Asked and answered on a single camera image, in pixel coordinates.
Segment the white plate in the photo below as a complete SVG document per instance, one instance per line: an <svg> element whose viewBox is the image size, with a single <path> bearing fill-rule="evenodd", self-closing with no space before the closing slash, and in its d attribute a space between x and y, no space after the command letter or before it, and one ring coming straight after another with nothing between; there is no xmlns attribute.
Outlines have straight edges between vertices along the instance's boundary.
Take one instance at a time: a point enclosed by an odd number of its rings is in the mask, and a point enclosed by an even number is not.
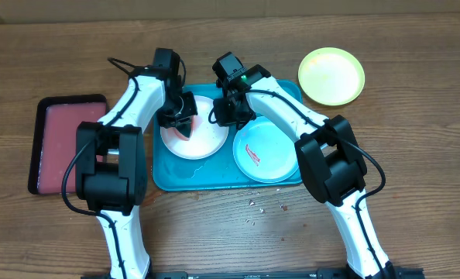
<svg viewBox="0 0 460 279"><path fill-rule="evenodd" d="M175 128L160 128L161 138L168 150L178 157L198 160L216 153L225 143L229 128L211 124L209 112L213 109L213 100L195 95L197 114L192 118L191 137L185 138Z"/></svg>

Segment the yellow-green plate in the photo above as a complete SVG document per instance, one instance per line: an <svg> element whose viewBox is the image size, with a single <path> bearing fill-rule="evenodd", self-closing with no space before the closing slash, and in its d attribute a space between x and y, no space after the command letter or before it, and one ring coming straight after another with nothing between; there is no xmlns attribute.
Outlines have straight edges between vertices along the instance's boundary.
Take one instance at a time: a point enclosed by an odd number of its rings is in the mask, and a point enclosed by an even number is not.
<svg viewBox="0 0 460 279"><path fill-rule="evenodd" d="M365 72L349 52L323 47L310 52L300 62L298 81L313 101L327 106L347 105L364 88Z"/></svg>

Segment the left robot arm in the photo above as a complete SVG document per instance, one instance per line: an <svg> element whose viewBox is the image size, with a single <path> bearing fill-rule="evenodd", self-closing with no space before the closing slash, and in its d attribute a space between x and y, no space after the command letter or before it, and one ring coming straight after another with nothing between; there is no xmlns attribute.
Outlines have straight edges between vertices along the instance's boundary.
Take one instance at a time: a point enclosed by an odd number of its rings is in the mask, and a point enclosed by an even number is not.
<svg viewBox="0 0 460 279"><path fill-rule="evenodd" d="M76 154L63 182L75 175L77 197L88 206L83 213L101 224L111 259L106 276L147 278L151 263L139 214L148 181L143 133L155 119L188 138L197 107L183 90L186 70L174 50L156 49L146 66L109 62L126 73L128 86L110 112L77 127Z"/></svg>

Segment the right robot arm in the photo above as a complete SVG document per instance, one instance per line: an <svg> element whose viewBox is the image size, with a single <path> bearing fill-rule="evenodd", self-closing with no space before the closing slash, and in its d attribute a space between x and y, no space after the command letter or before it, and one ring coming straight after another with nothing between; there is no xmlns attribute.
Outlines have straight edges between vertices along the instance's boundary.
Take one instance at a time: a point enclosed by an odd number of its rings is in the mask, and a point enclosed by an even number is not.
<svg viewBox="0 0 460 279"><path fill-rule="evenodd" d="M352 278L394 278L395 267L383 251L366 205L367 161L347 119L311 110L279 85L261 65L245 67L228 52L212 66L223 95L214 101L210 120L241 129L260 114L294 143L301 180L318 202L327 205L347 253Z"/></svg>

